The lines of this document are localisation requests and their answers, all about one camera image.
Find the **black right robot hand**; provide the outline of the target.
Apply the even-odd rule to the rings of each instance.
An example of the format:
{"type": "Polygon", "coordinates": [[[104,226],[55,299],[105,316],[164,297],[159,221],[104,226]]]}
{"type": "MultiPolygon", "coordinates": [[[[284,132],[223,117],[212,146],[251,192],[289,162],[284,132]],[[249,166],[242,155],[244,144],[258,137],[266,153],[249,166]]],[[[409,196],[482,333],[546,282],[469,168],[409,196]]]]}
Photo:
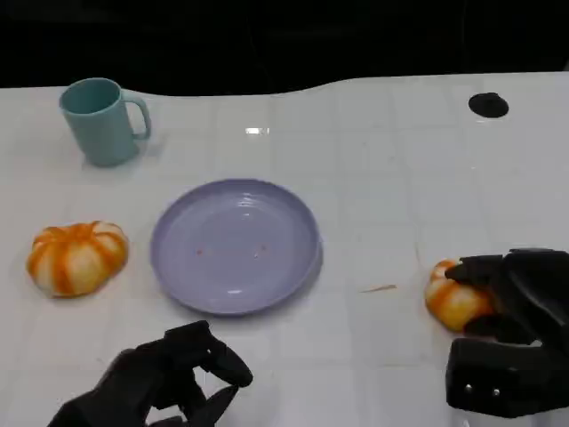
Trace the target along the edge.
{"type": "Polygon", "coordinates": [[[489,294],[497,313],[466,325],[445,372],[450,407],[517,418],[568,406],[568,254],[512,249],[445,272],[489,294]]]}

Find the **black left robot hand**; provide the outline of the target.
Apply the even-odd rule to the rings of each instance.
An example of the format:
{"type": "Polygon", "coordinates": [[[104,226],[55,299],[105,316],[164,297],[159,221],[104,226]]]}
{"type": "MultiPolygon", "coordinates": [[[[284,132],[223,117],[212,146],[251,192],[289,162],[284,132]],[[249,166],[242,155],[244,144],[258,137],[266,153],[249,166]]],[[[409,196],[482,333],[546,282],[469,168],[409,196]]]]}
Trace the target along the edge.
{"type": "Polygon", "coordinates": [[[51,426],[147,426],[151,408],[180,415],[154,426],[214,426],[237,392],[252,383],[244,361],[199,320],[123,350],[96,386],[71,399],[51,426]]]}

